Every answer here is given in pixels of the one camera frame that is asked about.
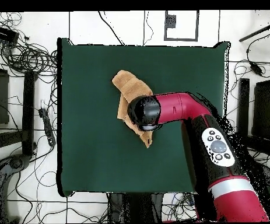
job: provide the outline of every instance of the white button panel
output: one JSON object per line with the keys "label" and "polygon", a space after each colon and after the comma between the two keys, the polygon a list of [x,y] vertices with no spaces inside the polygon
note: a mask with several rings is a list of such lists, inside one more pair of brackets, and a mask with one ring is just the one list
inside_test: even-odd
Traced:
{"label": "white button panel", "polygon": [[234,165],[235,159],[231,153],[224,136],[214,128],[207,128],[202,133],[202,141],[211,160],[222,167]]}

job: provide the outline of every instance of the red robot arm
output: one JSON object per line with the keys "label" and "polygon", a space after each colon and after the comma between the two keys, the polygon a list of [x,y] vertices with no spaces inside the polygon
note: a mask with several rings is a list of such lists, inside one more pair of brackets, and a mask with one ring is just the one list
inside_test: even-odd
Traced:
{"label": "red robot arm", "polygon": [[187,163],[194,171],[193,186],[197,194],[205,195],[206,191],[210,195],[217,221],[269,221],[248,177],[241,172],[226,134],[193,94],[141,96],[129,104],[128,115],[144,131],[172,121],[183,122]]}

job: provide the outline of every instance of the green mat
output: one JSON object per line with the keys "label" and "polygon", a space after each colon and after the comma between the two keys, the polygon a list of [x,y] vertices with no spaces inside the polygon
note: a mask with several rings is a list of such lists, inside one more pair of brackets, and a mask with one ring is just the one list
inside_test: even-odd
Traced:
{"label": "green mat", "polygon": [[117,119],[120,92],[111,80],[123,69],[154,94],[198,92],[222,115],[228,47],[70,45],[63,38],[63,191],[193,191],[180,122],[155,131],[147,149]]}

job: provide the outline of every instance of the brown towel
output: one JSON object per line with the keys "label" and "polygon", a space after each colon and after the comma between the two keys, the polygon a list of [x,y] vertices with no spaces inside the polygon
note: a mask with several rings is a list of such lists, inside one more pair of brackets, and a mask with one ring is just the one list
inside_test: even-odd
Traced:
{"label": "brown towel", "polygon": [[152,95],[152,91],[143,81],[128,71],[119,71],[112,79],[112,83],[121,92],[117,118],[123,120],[126,125],[135,131],[148,148],[152,143],[152,131],[140,131],[128,117],[128,104],[141,95]]}

